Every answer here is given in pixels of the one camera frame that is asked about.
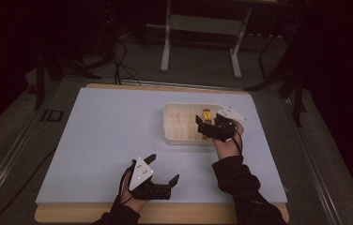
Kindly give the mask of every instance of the yellow object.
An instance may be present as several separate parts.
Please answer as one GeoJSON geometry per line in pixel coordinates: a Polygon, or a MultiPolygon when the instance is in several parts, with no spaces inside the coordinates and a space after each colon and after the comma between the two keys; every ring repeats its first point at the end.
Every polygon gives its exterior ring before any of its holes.
{"type": "Polygon", "coordinates": [[[212,120],[212,115],[210,110],[203,110],[204,120],[212,120]]]}
{"type": "MultiPolygon", "coordinates": [[[[203,118],[206,124],[212,124],[211,110],[203,109],[203,118]]],[[[203,140],[206,140],[206,139],[207,139],[206,135],[203,134],[203,140]]]]}

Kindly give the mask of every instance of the white desk leg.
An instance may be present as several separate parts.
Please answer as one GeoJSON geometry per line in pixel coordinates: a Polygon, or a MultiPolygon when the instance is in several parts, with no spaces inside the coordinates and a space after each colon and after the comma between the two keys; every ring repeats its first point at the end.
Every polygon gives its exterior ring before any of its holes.
{"type": "Polygon", "coordinates": [[[240,65],[238,64],[238,49],[240,48],[241,40],[243,39],[244,32],[246,31],[247,22],[249,21],[252,8],[247,8],[244,21],[241,23],[241,27],[238,31],[238,37],[234,48],[230,49],[230,58],[232,60],[233,73],[236,78],[241,78],[240,65]]]}
{"type": "Polygon", "coordinates": [[[168,71],[168,62],[170,60],[170,16],[171,0],[167,0],[167,15],[165,18],[165,44],[162,51],[161,72],[168,71]]]}

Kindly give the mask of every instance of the small box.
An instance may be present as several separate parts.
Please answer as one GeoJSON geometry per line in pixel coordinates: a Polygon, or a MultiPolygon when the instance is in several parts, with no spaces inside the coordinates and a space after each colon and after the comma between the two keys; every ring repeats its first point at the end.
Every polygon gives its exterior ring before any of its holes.
{"type": "Polygon", "coordinates": [[[196,115],[203,119],[203,110],[211,111],[213,119],[221,105],[168,103],[164,106],[163,128],[165,142],[168,144],[212,145],[211,139],[203,140],[203,134],[197,132],[196,115]]]}

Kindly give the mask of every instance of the black sleeve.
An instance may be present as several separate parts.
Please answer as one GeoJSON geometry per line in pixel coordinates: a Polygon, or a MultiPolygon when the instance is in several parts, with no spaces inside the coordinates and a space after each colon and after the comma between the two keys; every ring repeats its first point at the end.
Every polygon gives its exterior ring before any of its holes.
{"type": "Polygon", "coordinates": [[[279,209],[258,192],[258,178],[242,162],[243,157],[226,157],[212,165],[220,190],[233,196],[238,224],[286,224],[279,209]]]}
{"type": "Polygon", "coordinates": [[[115,198],[110,213],[104,213],[92,225],[136,225],[141,216],[128,206],[117,203],[119,203],[118,198],[115,198]]]}

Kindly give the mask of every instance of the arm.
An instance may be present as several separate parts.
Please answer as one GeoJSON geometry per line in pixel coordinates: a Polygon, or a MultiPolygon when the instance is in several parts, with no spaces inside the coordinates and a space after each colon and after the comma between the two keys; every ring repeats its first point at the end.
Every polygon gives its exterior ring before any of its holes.
{"type": "MultiPolygon", "coordinates": [[[[236,122],[235,139],[240,146],[243,126],[236,122]]],[[[221,191],[233,196],[238,224],[285,224],[279,209],[265,200],[258,192],[261,187],[256,176],[243,165],[240,149],[229,142],[213,140],[219,161],[212,165],[221,191]]]]}
{"type": "Polygon", "coordinates": [[[140,213],[148,201],[136,200],[127,190],[130,172],[124,179],[124,187],[121,196],[115,198],[112,209],[109,213],[104,213],[93,225],[135,225],[138,223],[140,213]]]}

